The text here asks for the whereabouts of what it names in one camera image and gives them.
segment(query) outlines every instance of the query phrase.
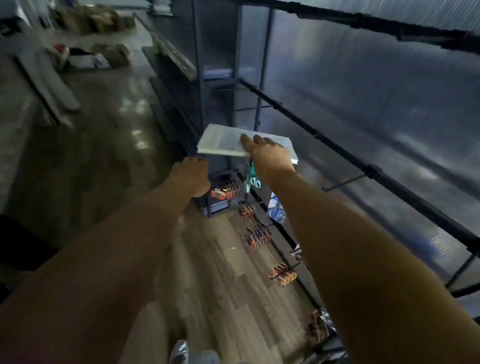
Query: left hand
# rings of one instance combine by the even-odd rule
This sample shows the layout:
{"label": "left hand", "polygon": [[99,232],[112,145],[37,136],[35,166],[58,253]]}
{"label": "left hand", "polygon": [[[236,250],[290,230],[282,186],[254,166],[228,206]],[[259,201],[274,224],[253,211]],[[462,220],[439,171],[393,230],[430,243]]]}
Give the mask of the left hand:
{"label": "left hand", "polygon": [[190,191],[193,197],[203,196],[210,188],[208,160],[185,157],[173,165],[169,178],[175,180],[179,188]]}

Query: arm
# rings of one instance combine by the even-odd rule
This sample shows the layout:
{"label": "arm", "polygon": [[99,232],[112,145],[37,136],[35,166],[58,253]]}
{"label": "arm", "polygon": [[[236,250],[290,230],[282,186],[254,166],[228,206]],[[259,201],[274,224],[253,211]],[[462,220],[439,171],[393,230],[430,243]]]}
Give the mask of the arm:
{"label": "arm", "polygon": [[185,158],[169,178],[62,249],[0,305],[2,363],[116,363],[178,217],[210,186]]}
{"label": "arm", "polygon": [[284,206],[355,363],[477,363],[480,327],[419,259],[295,172],[289,152],[242,136]]}

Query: hand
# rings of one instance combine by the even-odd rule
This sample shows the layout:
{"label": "hand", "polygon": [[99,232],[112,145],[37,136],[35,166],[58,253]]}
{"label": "hand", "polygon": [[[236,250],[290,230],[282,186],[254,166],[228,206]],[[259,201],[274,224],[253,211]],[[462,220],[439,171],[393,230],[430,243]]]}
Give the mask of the hand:
{"label": "hand", "polygon": [[169,178],[177,186],[192,194],[203,196],[210,189],[208,180],[208,160],[197,157],[185,157],[182,162],[174,163]]}
{"label": "hand", "polygon": [[295,174],[290,152],[272,139],[255,135],[252,140],[246,134],[242,134],[240,142],[252,157],[260,180],[270,188],[279,178]]}

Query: plastic sheeting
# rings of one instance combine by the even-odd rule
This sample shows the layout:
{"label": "plastic sheeting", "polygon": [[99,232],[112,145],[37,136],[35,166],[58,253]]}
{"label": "plastic sheeting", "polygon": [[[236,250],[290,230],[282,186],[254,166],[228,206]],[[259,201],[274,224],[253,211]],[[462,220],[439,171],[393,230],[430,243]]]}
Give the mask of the plastic sheeting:
{"label": "plastic sheeting", "polygon": [[[446,29],[477,30],[471,1],[302,1]],[[477,235],[480,57],[275,11],[264,91]],[[360,174],[272,109],[260,131],[288,135],[301,173],[321,187]],[[379,184],[362,179],[342,201],[405,244],[444,280],[468,258],[457,240]],[[453,288],[480,281],[475,261]]]}

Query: laminate floor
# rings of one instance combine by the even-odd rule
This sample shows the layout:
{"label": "laminate floor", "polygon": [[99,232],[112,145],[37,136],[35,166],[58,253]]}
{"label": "laminate floor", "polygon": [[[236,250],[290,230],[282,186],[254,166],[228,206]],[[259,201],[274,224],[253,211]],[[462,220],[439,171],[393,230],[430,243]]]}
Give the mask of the laminate floor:
{"label": "laminate floor", "polygon": [[[66,74],[82,111],[70,127],[33,129],[10,216],[62,247],[161,183],[171,146],[148,106],[151,75],[140,58],[121,70]],[[271,246],[251,252],[240,239],[244,224],[234,211],[208,220],[188,206],[159,267],[156,300],[139,314],[122,364],[167,363],[180,337],[194,354],[217,350],[223,363],[304,358],[313,307],[295,282],[281,288],[268,279],[281,260]]]}

